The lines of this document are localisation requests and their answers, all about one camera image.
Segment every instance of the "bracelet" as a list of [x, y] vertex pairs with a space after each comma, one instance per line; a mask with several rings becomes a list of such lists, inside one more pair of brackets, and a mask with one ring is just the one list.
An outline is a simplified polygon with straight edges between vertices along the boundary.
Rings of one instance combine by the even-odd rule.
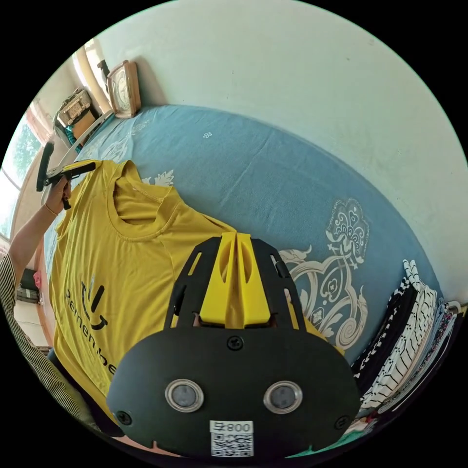
[[54, 216], [58, 216], [57, 213], [53, 212], [53, 211], [47, 206], [47, 203], [44, 203], [44, 206], [45, 206], [46, 210], [47, 210], [50, 214], [52, 214], [52, 215], [54, 215]]

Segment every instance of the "person's arm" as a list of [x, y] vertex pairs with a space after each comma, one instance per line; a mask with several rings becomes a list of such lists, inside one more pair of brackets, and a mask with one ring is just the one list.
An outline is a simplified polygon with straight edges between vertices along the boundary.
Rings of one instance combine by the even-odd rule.
[[13, 263], [16, 287], [24, 270], [33, 258], [41, 239], [54, 219], [63, 210], [63, 197], [71, 197], [71, 188], [65, 177], [51, 189], [47, 201], [13, 238], [8, 252]]
[[51, 191], [46, 205], [14, 237], [8, 254], [0, 260], [0, 312], [6, 321], [22, 355], [37, 375], [39, 381], [68, 411], [70, 415], [99, 431], [88, 405], [60, 371], [34, 346], [14, 318], [16, 289], [24, 269], [33, 257], [42, 236], [56, 215], [63, 210], [63, 197], [71, 197], [70, 184], [64, 178]]

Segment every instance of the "hand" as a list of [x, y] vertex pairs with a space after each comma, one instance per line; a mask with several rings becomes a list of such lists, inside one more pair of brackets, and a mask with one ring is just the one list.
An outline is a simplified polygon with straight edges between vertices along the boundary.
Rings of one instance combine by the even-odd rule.
[[63, 210], [63, 198], [69, 200], [72, 197], [72, 188], [66, 177], [62, 177], [60, 182], [51, 187], [47, 196], [46, 205], [55, 214], [59, 214]]

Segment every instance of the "qr code label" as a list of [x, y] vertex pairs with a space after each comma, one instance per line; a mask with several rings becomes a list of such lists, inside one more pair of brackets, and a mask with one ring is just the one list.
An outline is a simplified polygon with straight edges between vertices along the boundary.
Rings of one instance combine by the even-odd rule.
[[252, 421], [210, 421], [213, 457], [253, 457]]

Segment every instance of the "striped clothing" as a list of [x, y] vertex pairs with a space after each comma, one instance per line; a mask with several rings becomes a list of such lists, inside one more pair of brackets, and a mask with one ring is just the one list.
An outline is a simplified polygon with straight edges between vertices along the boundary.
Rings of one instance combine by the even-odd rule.
[[420, 347], [424, 350], [430, 336], [434, 320], [437, 292], [420, 279], [414, 260], [403, 260], [407, 277], [417, 291], [408, 323], [382, 366], [372, 387], [363, 395], [361, 408], [377, 408], [385, 400], [395, 395], [404, 382], [406, 374], [412, 372], [412, 363], [420, 358]]
[[31, 342], [14, 319], [13, 308], [16, 302], [16, 281], [15, 271], [9, 255], [0, 260], [0, 300], [11, 333], [15, 337], [21, 353], [40, 382], [73, 417], [93, 429], [99, 430], [82, 396]]

